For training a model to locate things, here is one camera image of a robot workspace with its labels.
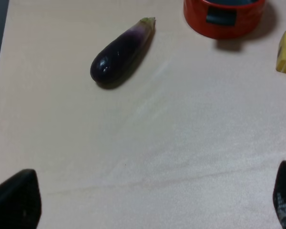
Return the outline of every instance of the table surface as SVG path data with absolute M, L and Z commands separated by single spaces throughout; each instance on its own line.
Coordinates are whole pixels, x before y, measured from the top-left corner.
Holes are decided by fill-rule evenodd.
M 193 31 L 182 0 L 10 0 L 0 54 L 0 183 L 34 168 L 40 229 L 279 229 L 286 0 L 250 35 Z M 155 16 L 133 76 L 105 90 L 94 57 Z

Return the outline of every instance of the eggplant stem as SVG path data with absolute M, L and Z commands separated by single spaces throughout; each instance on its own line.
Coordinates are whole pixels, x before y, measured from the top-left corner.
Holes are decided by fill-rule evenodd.
M 156 18 L 154 18 L 154 17 L 153 18 L 142 18 L 140 20 L 140 22 L 143 22 L 143 23 L 147 24 L 151 28 L 151 30 L 153 30 L 154 29 L 154 25 L 156 23 Z

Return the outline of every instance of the red cup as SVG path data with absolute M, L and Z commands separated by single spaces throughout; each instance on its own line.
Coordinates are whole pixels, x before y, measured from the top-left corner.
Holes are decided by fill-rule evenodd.
M 198 33 L 232 39 L 256 28 L 266 0 L 184 0 L 184 16 Z

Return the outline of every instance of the white table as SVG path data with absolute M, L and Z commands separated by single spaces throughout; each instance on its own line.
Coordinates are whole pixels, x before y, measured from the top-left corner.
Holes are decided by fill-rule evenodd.
M 39 229 L 281 228 L 272 192 L 286 159 L 286 74 L 275 71 L 286 0 L 270 4 L 257 31 L 218 43 L 186 24 L 182 0 L 10 0 L 0 183 L 37 171 Z M 138 70 L 98 87 L 94 57 L 150 16 Z

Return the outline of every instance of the purple eggplant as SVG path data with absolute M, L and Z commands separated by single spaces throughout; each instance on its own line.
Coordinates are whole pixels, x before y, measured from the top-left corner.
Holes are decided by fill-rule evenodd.
M 98 84 L 109 84 L 123 77 L 144 50 L 154 25 L 155 18 L 143 18 L 104 48 L 92 62 L 92 79 Z

